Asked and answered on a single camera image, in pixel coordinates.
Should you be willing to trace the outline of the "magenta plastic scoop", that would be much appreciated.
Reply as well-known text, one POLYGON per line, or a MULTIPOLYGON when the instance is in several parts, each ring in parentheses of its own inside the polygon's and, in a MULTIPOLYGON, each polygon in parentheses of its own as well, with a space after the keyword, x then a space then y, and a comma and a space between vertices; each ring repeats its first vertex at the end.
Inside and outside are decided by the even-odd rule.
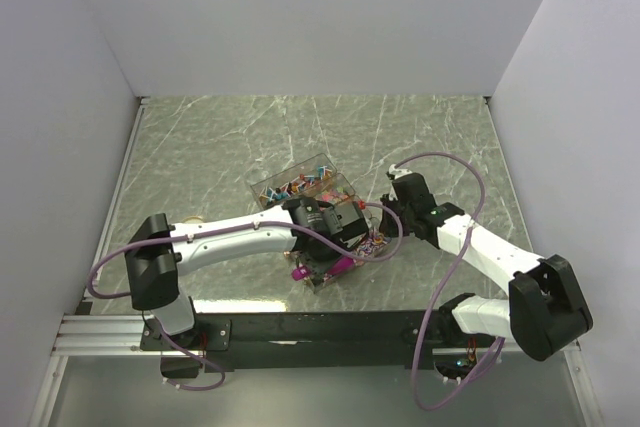
POLYGON ((324 285, 355 266, 355 262, 347 257, 328 262, 316 262, 299 257, 291 272, 294 281, 304 281, 311 286, 324 285))

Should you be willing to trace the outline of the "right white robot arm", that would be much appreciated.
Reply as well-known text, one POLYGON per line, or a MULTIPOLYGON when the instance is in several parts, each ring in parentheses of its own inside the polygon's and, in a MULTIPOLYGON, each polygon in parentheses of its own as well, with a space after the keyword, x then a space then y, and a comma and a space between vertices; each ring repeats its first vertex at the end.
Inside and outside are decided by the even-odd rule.
POLYGON ((382 232, 412 235, 464 262, 493 281, 506 299, 461 294, 443 304, 436 326, 444 342, 460 346, 473 334, 514 341, 529 357, 544 361, 593 327, 593 317, 568 260, 525 251, 474 222, 461 208, 438 204, 424 177, 391 167, 390 208, 382 232))

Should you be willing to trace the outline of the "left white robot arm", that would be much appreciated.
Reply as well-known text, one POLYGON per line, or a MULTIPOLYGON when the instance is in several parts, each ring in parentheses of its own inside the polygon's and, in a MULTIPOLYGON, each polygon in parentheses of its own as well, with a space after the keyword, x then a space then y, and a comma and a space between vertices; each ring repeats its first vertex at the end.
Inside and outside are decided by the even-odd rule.
POLYGON ((333 205, 298 197, 256 214, 221 221, 171 224, 165 214, 147 217, 124 254, 132 307, 152 313, 176 348, 193 346, 200 335, 179 278, 216 263, 264 253, 300 253, 331 264, 369 235, 359 205, 333 205))

